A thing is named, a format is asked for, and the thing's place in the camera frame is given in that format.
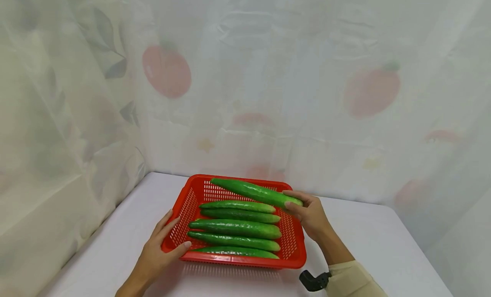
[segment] pink fruit print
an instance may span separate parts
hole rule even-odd
[[[394,196],[394,204],[398,209],[412,210],[417,207],[417,201],[422,196],[425,183],[421,180],[413,179],[404,186]]]
[[[399,63],[391,61],[381,68],[357,71],[344,91],[346,111],[355,119],[364,119],[390,106],[401,88],[398,70]]]
[[[457,143],[460,139],[461,137],[452,130],[433,130],[425,136],[426,142],[441,141]]]
[[[264,124],[270,126],[273,124],[273,120],[271,118],[269,118],[265,114],[255,113],[255,112],[235,115],[233,118],[233,122],[235,124],[239,124],[243,126],[251,126],[257,124]]]
[[[191,87],[189,65],[172,47],[149,46],[143,53],[142,63],[149,83],[169,99],[181,97]]]

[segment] white curtain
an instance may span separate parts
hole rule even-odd
[[[0,296],[35,296],[143,178],[121,0],[0,0]]]
[[[1,2],[0,292],[149,170],[387,204],[455,296],[491,289],[491,0]]]

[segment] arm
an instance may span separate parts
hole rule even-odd
[[[149,240],[143,246],[142,254],[128,279],[116,292],[116,297],[142,297],[149,286],[156,280],[171,262],[180,258],[188,251],[191,242],[184,242],[173,251],[165,253],[161,250],[162,241],[179,222],[179,217],[167,226],[165,223],[172,216],[170,210],[155,226]]]
[[[336,234],[320,199],[300,191],[286,190],[284,193],[303,202],[303,207],[287,202],[285,208],[300,220],[307,235],[319,245],[329,265],[332,274],[327,285],[329,297],[387,297]]]

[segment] sleeve cuff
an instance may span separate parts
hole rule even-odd
[[[349,296],[373,281],[358,261],[330,265],[329,271],[332,275],[327,285],[330,296]]]

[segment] white table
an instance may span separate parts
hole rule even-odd
[[[155,223],[174,205],[187,178],[150,173],[120,204],[39,297],[110,297],[126,280]],[[321,198],[352,254],[390,297],[451,297],[423,252],[388,207]],[[307,263],[274,271],[177,262],[146,293],[160,296],[326,296],[298,281],[308,269],[327,271],[322,252],[306,235]]]

